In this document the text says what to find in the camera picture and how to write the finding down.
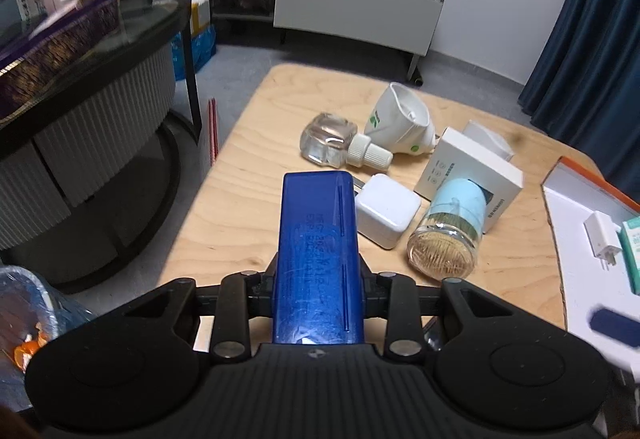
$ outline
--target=floor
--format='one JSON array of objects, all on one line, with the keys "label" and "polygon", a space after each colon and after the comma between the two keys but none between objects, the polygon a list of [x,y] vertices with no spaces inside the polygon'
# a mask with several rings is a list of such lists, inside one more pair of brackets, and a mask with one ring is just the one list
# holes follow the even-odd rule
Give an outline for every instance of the floor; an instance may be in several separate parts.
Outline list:
[{"label": "floor", "polygon": [[[281,45],[279,32],[267,25],[252,24],[245,32],[238,32],[238,27],[229,24],[218,27],[217,53],[196,76],[203,112],[206,112],[207,100],[216,98],[221,147],[254,90],[275,65],[296,62],[388,81],[401,81],[406,72],[402,54],[392,49],[300,32],[287,33],[286,43]],[[523,114],[517,104],[521,85],[437,53],[428,54],[421,69],[423,91],[530,126],[529,116]],[[174,108],[185,114],[189,112],[184,81],[176,84]],[[174,129],[174,134],[182,161],[180,187],[174,205],[154,239],[123,271],[94,288],[73,295],[95,313],[111,310],[155,287],[182,221],[206,175],[206,132],[203,131],[199,148],[181,130]]]}]

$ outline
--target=black glass tabletop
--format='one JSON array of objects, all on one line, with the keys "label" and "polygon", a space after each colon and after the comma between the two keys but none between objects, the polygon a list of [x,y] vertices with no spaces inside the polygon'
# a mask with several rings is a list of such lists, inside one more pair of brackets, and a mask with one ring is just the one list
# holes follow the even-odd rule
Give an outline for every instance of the black glass tabletop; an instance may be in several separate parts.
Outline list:
[{"label": "black glass tabletop", "polygon": [[[190,15],[191,0],[121,0],[113,31],[0,120],[0,159],[158,51],[188,24]],[[37,24],[18,22],[0,28],[0,54],[10,53],[13,46],[30,38]],[[19,54],[4,63],[14,57],[16,63],[4,64],[5,69],[19,64]]]}]

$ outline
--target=glass jar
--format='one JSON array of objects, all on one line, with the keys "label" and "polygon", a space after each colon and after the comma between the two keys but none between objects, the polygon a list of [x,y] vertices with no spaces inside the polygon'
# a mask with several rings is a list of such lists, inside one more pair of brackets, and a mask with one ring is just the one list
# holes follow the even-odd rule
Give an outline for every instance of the glass jar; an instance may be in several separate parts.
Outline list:
[{"label": "glass jar", "polygon": [[476,266],[485,213],[480,186],[462,178],[447,181],[409,237],[409,262],[436,280],[465,278]]}]

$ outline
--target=air freshener refill bottle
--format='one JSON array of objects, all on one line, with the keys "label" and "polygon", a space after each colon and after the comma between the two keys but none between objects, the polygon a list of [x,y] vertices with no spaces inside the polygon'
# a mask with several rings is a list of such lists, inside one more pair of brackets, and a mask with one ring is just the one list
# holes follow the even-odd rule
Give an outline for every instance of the air freshener refill bottle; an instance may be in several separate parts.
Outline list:
[{"label": "air freshener refill bottle", "polygon": [[462,178],[447,181],[409,237],[409,262],[436,280],[465,278],[476,266],[485,213],[480,186]]},{"label": "air freshener refill bottle", "polygon": [[394,155],[359,134],[355,123],[335,114],[322,114],[305,127],[300,135],[302,157],[319,166],[342,168],[345,164],[369,166],[387,171]]}]

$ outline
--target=blue box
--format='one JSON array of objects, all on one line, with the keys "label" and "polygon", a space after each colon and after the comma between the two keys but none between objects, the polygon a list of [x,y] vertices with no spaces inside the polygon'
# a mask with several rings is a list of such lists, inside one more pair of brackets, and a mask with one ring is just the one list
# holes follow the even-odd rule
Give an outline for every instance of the blue box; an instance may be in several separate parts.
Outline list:
[{"label": "blue box", "polygon": [[363,295],[347,172],[284,176],[273,342],[363,343]]}]

